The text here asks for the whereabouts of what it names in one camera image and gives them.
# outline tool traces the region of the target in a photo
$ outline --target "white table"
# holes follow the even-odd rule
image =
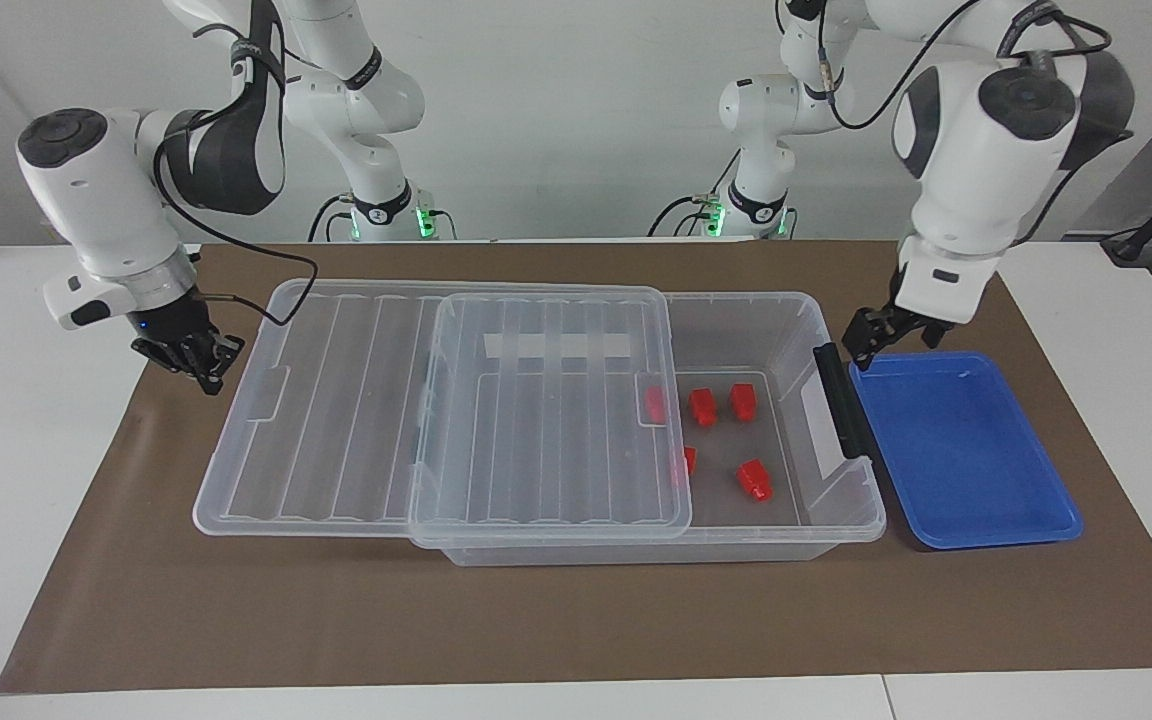
[[[124,323],[47,318],[38,285],[71,260],[0,247],[0,670],[143,366]],[[1002,275],[1152,533],[1152,279],[1097,247],[1037,243]],[[1135,719],[1152,717],[1152,670],[0,697],[0,717],[113,715]]]

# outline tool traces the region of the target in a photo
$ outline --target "red plastic piece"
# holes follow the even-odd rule
[[[756,501],[772,500],[772,478],[767,475],[767,468],[763,468],[760,460],[750,460],[741,465],[740,470],[736,470],[736,479]]]
[[[664,425],[664,387],[649,387],[643,393],[643,404],[646,407],[649,423]]]
[[[691,416],[702,429],[718,422],[718,402],[708,387],[691,391],[691,395],[687,396],[687,404],[691,407]]]
[[[732,395],[727,397],[732,402],[732,414],[741,423],[753,423],[758,416],[758,397],[755,395],[755,387],[749,382],[736,382],[732,386]]]

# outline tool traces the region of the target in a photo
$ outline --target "brown table surface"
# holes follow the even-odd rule
[[[840,338],[890,242],[297,247],[324,276],[808,291]],[[301,268],[206,247],[205,291]],[[214,305],[227,332],[257,319]],[[0,676],[0,692],[1055,670],[1152,666],[1152,541],[1001,282],[945,341],[1002,369],[1083,514],[1076,541],[798,564],[460,569],[408,541],[212,538],[191,521],[237,386],[149,367]],[[897,351],[920,350],[910,338]]]

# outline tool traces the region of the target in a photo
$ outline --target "red block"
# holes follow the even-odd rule
[[[755,387],[749,382],[736,382],[732,386],[732,394],[727,397],[732,402],[732,414],[741,423],[753,423],[758,416],[758,397],[755,395]]]
[[[736,479],[740,486],[745,488],[756,501],[767,502],[772,500],[772,478],[767,475],[767,468],[763,468],[759,460],[750,460],[736,470]]]
[[[687,404],[691,407],[691,416],[702,429],[718,422],[718,402],[708,387],[691,391],[691,395],[687,396]]]
[[[643,393],[643,404],[647,411],[647,420],[653,425],[664,425],[664,387],[652,386]]]

